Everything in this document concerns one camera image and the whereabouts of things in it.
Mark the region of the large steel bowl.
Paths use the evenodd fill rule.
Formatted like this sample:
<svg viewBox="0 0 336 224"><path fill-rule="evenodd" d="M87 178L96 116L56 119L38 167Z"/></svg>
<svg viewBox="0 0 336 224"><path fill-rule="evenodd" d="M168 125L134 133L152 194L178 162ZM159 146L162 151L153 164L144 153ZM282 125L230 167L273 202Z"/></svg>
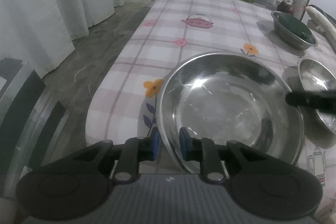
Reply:
<svg viewBox="0 0 336 224"><path fill-rule="evenodd" d="M239 141L296 164L304 141L303 117L286 103L288 84L272 69L248 57L208 52L178 64L165 78L157 122L173 161L188 173L199 164L185 161L179 130L216 144Z"/></svg>

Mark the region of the white printed plate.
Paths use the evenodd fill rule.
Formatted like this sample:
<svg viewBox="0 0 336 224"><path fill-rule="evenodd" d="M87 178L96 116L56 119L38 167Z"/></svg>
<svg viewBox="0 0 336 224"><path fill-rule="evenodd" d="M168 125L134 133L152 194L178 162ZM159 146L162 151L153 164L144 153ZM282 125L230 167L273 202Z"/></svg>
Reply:
<svg viewBox="0 0 336 224"><path fill-rule="evenodd" d="M320 92L335 90L335 76L317 60L302 58L298 62L298 75L303 90ZM335 134L335 114L327 114L314 110L315 116L329 132Z"/></svg>

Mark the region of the glass chair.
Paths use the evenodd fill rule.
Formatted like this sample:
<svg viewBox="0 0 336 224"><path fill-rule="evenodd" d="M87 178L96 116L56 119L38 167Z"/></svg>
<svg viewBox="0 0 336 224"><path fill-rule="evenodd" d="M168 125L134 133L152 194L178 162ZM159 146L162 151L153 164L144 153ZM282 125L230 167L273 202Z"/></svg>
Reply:
<svg viewBox="0 0 336 224"><path fill-rule="evenodd" d="M18 181L47 164L68 111L27 63L1 60L1 197L12 199Z"/></svg>

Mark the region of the purple cabbage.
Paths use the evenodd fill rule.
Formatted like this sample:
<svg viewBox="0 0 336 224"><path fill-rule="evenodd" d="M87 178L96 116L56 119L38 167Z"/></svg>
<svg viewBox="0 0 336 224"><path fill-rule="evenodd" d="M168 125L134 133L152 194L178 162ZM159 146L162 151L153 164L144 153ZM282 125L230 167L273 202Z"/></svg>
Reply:
<svg viewBox="0 0 336 224"><path fill-rule="evenodd" d="M291 5L286 2L282 1L278 6L277 6L277 11L287 13L289 15L294 15L294 10L291 7Z"/></svg>

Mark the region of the checkered floral tablecloth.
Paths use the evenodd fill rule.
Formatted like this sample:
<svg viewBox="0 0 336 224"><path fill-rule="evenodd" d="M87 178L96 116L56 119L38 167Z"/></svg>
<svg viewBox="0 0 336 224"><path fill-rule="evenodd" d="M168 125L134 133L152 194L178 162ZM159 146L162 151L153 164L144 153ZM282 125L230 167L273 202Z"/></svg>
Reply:
<svg viewBox="0 0 336 224"><path fill-rule="evenodd" d="M335 72L335 53L325 38L295 50L279 38L271 12L237 0L156 0L104 77L90 104L85 126L88 144L111 139L121 144L145 136L158 125L157 103L167 75L203 53L248 57L299 88L298 62L319 61ZM297 165L321 180L317 217L335 223L335 135L304 110L304 141Z"/></svg>

